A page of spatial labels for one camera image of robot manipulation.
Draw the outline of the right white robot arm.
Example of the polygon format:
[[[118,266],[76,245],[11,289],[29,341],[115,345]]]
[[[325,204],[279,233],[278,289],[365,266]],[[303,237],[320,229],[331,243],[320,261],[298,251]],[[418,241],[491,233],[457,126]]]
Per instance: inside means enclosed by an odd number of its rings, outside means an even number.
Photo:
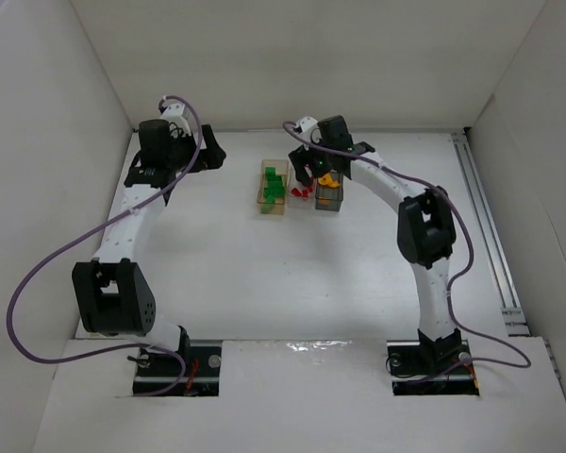
[[[393,170],[373,146],[353,139],[341,116],[303,117],[284,122],[283,128],[300,143],[290,154],[299,181],[335,171],[369,189],[396,213],[397,246],[411,266],[420,308],[419,356],[408,373],[438,374],[457,363],[465,351],[465,329],[454,318],[449,270],[457,232],[465,224],[446,190]]]

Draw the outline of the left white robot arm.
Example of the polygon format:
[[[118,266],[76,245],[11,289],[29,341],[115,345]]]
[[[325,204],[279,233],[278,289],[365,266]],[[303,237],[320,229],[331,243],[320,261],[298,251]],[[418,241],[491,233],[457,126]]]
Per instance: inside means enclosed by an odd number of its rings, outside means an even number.
[[[140,149],[124,181],[119,213],[89,261],[75,264],[72,280],[84,329],[105,337],[121,336],[190,355],[185,328],[157,313],[156,298],[140,267],[151,229],[168,206],[172,183],[183,171],[217,170],[226,153],[210,125],[201,127],[204,147],[164,119],[140,123]]]

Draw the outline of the orange quarter-round lego piece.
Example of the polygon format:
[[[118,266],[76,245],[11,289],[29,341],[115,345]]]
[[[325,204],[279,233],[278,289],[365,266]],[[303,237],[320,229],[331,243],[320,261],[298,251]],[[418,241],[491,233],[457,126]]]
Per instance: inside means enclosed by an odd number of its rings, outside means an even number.
[[[327,186],[328,183],[336,181],[330,173],[318,178],[318,183],[322,186]]]

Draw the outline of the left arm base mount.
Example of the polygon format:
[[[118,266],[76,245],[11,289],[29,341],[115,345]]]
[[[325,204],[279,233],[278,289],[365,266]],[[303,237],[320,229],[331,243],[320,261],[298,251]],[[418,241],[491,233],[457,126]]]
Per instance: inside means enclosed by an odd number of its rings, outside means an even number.
[[[184,377],[170,390],[167,388],[180,374],[176,359],[167,354],[144,349],[128,356],[127,360],[136,366],[132,384],[133,395],[149,393],[178,397],[218,396],[222,346],[220,341],[191,342],[190,353],[185,359]]]

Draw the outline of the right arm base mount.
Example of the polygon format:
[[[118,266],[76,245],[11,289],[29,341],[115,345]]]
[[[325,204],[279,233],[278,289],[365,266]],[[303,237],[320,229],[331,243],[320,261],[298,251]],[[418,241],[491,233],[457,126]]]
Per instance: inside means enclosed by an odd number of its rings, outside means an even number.
[[[386,347],[385,366],[394,396],[480,395],[473,366],[460,361],[471,353],[466,341],[458,352],[435,364],[426,361],[418,341],[389,341]]]

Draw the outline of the amber transparent bin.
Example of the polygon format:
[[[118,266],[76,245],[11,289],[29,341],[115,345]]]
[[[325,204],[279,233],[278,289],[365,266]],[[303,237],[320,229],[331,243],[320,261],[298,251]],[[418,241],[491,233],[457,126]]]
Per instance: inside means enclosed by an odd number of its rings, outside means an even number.
[[[264,159],[260,164],[258,212],[283,215],[287,206],[288,184],[289,163],[285,159]]]

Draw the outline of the grey transparent bin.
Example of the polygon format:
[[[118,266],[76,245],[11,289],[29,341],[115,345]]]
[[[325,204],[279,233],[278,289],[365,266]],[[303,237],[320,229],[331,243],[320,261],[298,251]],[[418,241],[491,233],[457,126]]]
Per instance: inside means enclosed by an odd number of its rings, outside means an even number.
[[[337,182],[340,183],[340,187],[331,189],[327,186],[322,186],[318,183],[317,178],[315,185],[315,209],[339,212],[341,210],[341,204],[343,202],[343,175],[336,171],[331,171],[329,173]],[[330,203],[326,206],[322,205],[317,201],[319,198],[330,199]]]

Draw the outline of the clear transparent bin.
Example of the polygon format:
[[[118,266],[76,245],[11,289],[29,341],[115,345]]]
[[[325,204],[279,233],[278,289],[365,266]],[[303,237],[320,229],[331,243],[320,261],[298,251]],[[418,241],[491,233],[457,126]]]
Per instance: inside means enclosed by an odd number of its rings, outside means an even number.
[[[287,186],[287,207],[289,209],[312,210],[315,206],[315,185],[314,178],[308,173],[308,186],[303,185],[296,179],[294,168],[290,167],[289,181]]]

